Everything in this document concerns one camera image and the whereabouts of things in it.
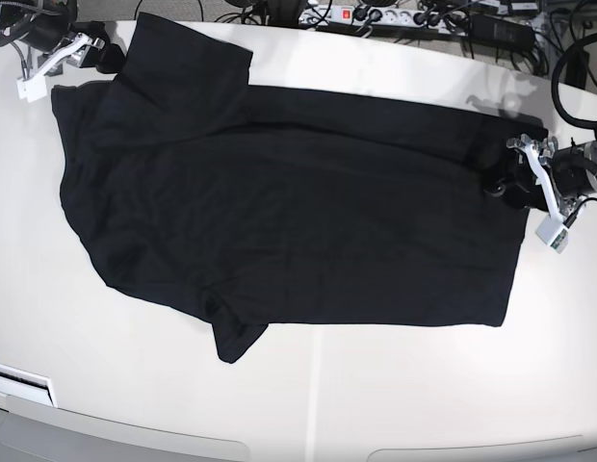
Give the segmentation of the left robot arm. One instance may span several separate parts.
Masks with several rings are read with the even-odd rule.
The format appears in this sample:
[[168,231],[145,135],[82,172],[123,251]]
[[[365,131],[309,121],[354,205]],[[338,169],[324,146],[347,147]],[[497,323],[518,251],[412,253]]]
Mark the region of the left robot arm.
[[564,109],[559,77],[573,56],[597,42],[597,33],[577,39],[552,73],[551,97],[559,117],[572,127],[588,130],[594,139],[559,147],[554,137],[542,141],[526,135],[506,141],[510,150],[482,183],[485,193],[502,198],[514,209],[537,209],[570,227],[597,193],[597,120],[574,117]]

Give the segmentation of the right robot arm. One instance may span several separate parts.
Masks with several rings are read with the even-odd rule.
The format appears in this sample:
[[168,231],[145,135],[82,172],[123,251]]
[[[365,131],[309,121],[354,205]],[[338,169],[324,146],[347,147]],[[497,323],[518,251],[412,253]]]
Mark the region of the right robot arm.
[[103,22],[79,22],[78,3],[0,1],[0,48],[11,46],[20,60],[22,81],[56,76],[65,64],[119,72],[125,63]]

